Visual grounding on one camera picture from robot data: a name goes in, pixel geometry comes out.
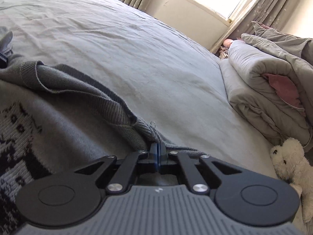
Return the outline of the grey knit sweater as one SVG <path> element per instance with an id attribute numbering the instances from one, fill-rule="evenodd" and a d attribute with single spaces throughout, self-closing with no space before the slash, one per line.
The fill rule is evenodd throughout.
<path id="1" fill-rule="evenodd" d="M 12 49 L 13 33 L 1 27 L 1 234 L 23 222 L 16 195 L 25 185 L 108 154 L 144 151 L 165 143 L 192 158 L 136 116 L 115 92 L 68 66 L 49 66 Z"/>

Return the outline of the pink crumpled clothes pile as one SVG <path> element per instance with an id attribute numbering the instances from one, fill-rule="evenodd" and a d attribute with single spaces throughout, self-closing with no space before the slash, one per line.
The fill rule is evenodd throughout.
<path id="1" fill-rule="evenodd" d="M 226 39 L 223 41 L 223 44 L 218 49 L 219 58 L 221 60 L 228 58 L 228 56 L 229 56 L 228 50 L 229 50 L 229 48 L 233 42 L 234 42 L 234 40 L 232 40 L 232 39 Z"/>

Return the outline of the white plush toy dog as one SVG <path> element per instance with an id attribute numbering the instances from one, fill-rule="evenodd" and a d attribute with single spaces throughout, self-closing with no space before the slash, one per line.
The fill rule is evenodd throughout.
<path id="1" fill-rule="evenodd" d="M 276 174 L 289 181 L 300 193 L 304 223 L 312 220 L 312 166 L 305 157 L 301 143 L 294 138 L 270 150 Z"/>

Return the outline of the grey bed sheet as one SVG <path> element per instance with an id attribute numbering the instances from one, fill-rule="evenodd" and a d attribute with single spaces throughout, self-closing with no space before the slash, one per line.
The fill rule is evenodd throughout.
<path id="1" fill-rule="evenodd" d="M 166 138 L 275 177 L 270 143 L 229 105 L 219 60 L 118 0 L 1 0 L 13 49 L 103 84 Z"/>

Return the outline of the folded grey duvet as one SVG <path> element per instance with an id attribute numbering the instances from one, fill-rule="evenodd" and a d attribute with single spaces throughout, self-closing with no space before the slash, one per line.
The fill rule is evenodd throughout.
<path id="1" fill-rule="evenodd" d="M 312 39 L 253 22 L 220 61 L 233 109 L 273 145 L 297 139 L 312 148 Z"/>

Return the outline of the grey patterned right curtain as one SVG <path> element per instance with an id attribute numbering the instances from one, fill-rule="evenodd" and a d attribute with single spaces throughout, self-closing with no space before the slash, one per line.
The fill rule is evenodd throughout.
<path id="1" fill-rule="evenodd" d="M 209 49 L 213 54 L 227 39 L 237 39 L 242 33 L 253 33 L 253 21 L 281 30 L 294 12 L 300 0 L 252 0 L 232 20 L 227 31 Z"/>

